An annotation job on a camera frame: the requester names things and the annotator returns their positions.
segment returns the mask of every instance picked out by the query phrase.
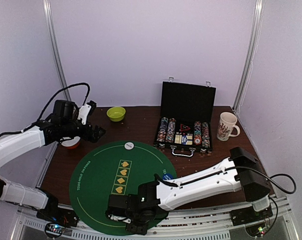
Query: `chip stack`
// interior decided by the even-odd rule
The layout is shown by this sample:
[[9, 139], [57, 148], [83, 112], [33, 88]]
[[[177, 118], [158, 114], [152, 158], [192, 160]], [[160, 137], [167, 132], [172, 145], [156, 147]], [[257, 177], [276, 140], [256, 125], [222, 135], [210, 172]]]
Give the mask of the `chip stack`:
[[167, 134], [165, 141], [168, 143], [172, 143], [174, 141], [174, 132], [175, 132], [175, 119], [171, 118], [169, 121], [169, 126], [167, 128]]
[[159, 132], [157, 134], [157, 141], [158, 142], [164, 142], [165, 141], [165, 135], [166, 135], [166, 129], [167, 129], [167, 125], [168, 125], [169, 119], [168, 118], [162, 118], [161, 119], [161, 125], [160, 125], [160, 129]]
[[202, 137], [201, 137], [201, 122], [195, 122], [194, 123], [194, 144], [199, 145], [202, 142]]
[[205, 148], [210, 147], [209, 124], [207, 122], [202, 123], [202, 146]]

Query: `yellow spade symbol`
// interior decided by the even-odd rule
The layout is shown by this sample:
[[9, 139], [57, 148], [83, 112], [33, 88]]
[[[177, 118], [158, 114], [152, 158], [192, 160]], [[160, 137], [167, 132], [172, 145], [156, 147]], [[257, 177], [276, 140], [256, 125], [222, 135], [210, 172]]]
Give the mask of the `yellow spade symbol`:
[[120, 194], [123, 192], [123, 187], [119, 186], [119, 187], [115, 188], [115, 190]]
[[126, 173], [127, 173], [127, 170], [126, 170], [126, 169], [123, 169], [122, 171], [120, 171], [120, 173], [121, 173], [123, 176], [125, 176]]
[[129, 164], [127, 163], [127, 161], [124, 161], [123, 163], [122, 163], [122, 166], [125, 168], [126, 166], [128, 166]]

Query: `case lid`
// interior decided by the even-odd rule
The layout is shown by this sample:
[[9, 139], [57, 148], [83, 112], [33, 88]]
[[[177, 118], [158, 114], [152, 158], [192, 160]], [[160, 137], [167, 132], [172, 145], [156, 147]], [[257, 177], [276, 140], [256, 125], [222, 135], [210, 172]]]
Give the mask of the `case lid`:
[[216, 88], [163, 82], [161, 116], [211, 122]]

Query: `green poker mat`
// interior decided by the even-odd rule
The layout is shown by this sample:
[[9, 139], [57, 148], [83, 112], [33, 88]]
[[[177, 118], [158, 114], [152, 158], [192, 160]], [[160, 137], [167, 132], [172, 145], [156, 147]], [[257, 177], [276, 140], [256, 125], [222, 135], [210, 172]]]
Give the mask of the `green poker mat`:
[[[176, 178], [170, 160], [156, 148], [136, 141], [117, 141], [100, 146], [76, 166], [70, 181], [70, 200], [75, 213], [92, 229], [115, 236], [130, 235], [125, 223], [105, 216], [109, 194], [137, 194], [138, 186], [154, 181], [154, 174]], [[149, 222], [156, 226], [167, 215]]]

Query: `lime green bowl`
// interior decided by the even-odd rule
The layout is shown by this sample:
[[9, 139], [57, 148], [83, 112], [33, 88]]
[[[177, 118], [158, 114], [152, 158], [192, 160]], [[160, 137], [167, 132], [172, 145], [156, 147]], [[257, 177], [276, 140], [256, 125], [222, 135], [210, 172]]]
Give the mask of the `lime green bowl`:
[[111, 107], [107, 110], [107, 116], [110, 118], [113, 122], [119, 122], [123, 120], [125, 116], [125, 108], [120, 106]]

